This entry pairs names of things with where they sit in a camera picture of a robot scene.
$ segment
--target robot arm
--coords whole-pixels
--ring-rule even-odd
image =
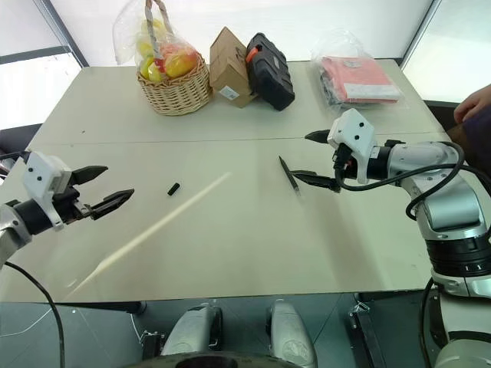
[[[411,216],[427,244],[431,276],[441,293],[441,318],[448,344],[436,366],[474,368],[491,364],[491,245],[476,193],[453,172],[463,162],[458,147],[396,140],[378,146],[374,128],[354,109],[336,119],[330,131],[313,132],[305,138],[335,148],[335,179],[304,170],[292,172],[313,186],[334,192],[342,188],[361,191],[392,181],[416,199],[446,180],[439,190],[415,202]],[[428,170],[426,166],[436,168]],[[356,179],[360,184],[369,179],[380,182],[348,186],[345,179]]]
[[[125,203],[134,190],[116,192],[96,205],[84,205],[74,186],[84,184],[107,170],[106,166],[87,166],[71,171],[59,158],[38,152],[22,155],[27,165],[24,187],[28,201],[0,205],[0,267],[32,236],[49,228],[60,231],[67,224],[91,217],[93,220]]]

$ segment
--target pen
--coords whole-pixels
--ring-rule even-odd
[[[286,177],[290,181],[290,184],[292,184],[293,190],[295,190],[296,192],[299,192],[300,189],[298,188],[298,184],[295,181],[295,178],[293,177],[292,173],[290,172],[290,169],[288,168],[288,166],[286,166],[286,162],[284,161],[284,159],[282,159],[281,156],[278,156],[278,157],[279,157],[279,162],[282,164],[282,168],[285,171]]]

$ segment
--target label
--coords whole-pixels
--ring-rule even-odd
[[[390,84],[354,84],[345,83],[349,99],[399,100],[399,90]]]
[[[376,159],[378,157],[378,153],[381,151],[380,147],[374,147],[371,151],[370,158]]]
[[[225,98],[227,98],[231,101],[234,101],[239,96],[239,94],[237,92],[235,92],[229,86],[225,86],[224,88],[222,88],[219,91],[219,94],[221,94],[222,96],[224,96]]]

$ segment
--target tool case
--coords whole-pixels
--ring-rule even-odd
[[[249,85],[276,110],[283,110],[295,99],[285,55],[263,33],[247,46],[245,59]]]

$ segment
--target brown box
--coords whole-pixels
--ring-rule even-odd
[[[209,84],[237,107],[244,107],[255,97],[247,77],[246,46],[227,27],[209,49]]]

